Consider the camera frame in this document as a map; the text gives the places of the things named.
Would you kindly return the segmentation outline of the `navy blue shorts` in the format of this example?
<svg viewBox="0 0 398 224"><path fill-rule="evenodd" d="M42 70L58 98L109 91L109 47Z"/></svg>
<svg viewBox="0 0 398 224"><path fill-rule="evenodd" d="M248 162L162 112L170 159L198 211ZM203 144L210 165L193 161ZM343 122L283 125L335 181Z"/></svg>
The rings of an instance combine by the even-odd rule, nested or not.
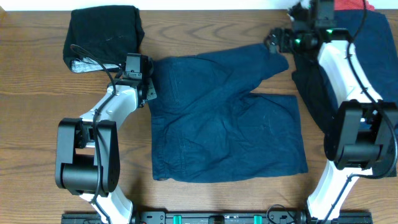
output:
<svg viewBox="0 0 398 224"><path fill-rule="evenodd" d="M296 97L255 92L288 66L263 44L156 61L153 178L215 183L306 173Z"/></svg>

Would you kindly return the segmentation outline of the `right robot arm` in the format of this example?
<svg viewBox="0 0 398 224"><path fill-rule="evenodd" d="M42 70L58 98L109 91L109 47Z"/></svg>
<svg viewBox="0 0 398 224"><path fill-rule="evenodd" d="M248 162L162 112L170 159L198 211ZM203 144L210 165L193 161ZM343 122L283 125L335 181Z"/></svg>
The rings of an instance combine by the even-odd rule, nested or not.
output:
<svg viewBox="0 0 398 224"><path fill-rule="evenodd" d="M392 173L397 150L381 174L374 173L374 166L384 161L390 147L397 148L396 104L384 101L374 90L346 29L275 28L264 43L272 53L314 59L325 72L337 106L325 131L325 170L304 210L293 215L293 222L372 223L369 212L343 212L341 206L358 179L382 179Z"/></svg>

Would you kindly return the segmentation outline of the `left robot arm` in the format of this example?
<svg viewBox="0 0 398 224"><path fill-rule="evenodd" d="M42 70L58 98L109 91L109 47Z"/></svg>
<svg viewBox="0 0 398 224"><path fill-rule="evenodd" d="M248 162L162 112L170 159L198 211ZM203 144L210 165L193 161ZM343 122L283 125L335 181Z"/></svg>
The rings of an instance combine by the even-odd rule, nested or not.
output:
<svg viewBox="0 0 398 224"><path fill-rule="evenodd" d="M118 129L125 119L156 98L151 78L117 78L106 94L79 118L58 125L55 182L87 201L95 217L70 218L72 223L138 223L134 204L118 185Z"/></svg>

